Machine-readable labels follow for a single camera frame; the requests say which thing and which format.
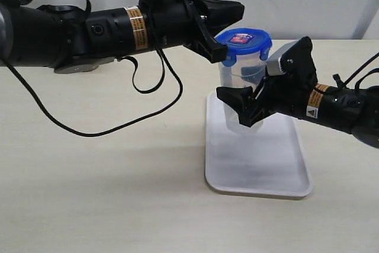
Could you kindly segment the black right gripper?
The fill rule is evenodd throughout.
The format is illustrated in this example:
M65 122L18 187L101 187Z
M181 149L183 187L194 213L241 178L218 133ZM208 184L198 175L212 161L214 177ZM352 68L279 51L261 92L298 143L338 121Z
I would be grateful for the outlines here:
M275 113L313 121L307 114L313 88L301 86L293 75L267 75L254 89L217 87L216 96L237 113L240 125L252 127Z

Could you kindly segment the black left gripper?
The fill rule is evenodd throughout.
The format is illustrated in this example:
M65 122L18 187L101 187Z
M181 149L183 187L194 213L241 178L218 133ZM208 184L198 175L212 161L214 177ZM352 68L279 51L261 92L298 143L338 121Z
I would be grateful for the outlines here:
M147 50L184 46L210 63L222 62L228 47L214 36L239 22L245 6L225 0L139 0Z

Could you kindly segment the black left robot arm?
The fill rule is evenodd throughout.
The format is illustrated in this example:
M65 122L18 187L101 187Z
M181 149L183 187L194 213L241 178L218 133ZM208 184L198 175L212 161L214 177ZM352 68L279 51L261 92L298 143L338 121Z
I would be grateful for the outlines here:
M1 0L1 57L21 67L85 72L125 56L184 46L217 63L227 46L216 35L243 18L245 7L223 0L139 0L91 11L73 5L30 8Z

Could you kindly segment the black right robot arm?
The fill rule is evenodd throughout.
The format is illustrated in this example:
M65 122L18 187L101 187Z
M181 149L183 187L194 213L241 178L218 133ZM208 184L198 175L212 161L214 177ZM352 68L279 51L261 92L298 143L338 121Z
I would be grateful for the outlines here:
M266 60L264 75L256 87L217 87L216 98L229 106L245 127L283 114L352 135L378 147L378 86L361 88L361 77L348 84L370 63L364 62L348 79L334 74L335 85L321 84L312 58L311 38L303 36L276 50Z

